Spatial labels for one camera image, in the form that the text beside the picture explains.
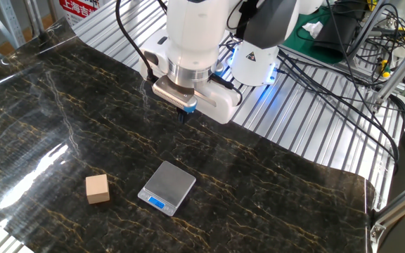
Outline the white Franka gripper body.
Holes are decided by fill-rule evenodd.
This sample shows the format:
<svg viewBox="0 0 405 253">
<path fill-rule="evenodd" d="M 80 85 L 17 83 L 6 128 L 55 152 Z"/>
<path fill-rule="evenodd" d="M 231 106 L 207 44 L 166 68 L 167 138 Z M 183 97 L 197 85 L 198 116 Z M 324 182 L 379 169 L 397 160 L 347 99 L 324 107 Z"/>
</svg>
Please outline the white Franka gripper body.
<svg viewBox="0 0 405 253">
<path fill-rule="evenodd" d="M 185 70 L 166 56 L 170 40 L 166 34 L 153 34 L 141 47 L 147 62 L 140 62 L 140 73 L 148 78 L 152 70 L 153 93 L 184 112 L 199 111 L 220 124 L 233 117 L 241 103 L 241 92 L 231 82 L 216 75 L 219 63 L 202 71 Z"/>
</svg>

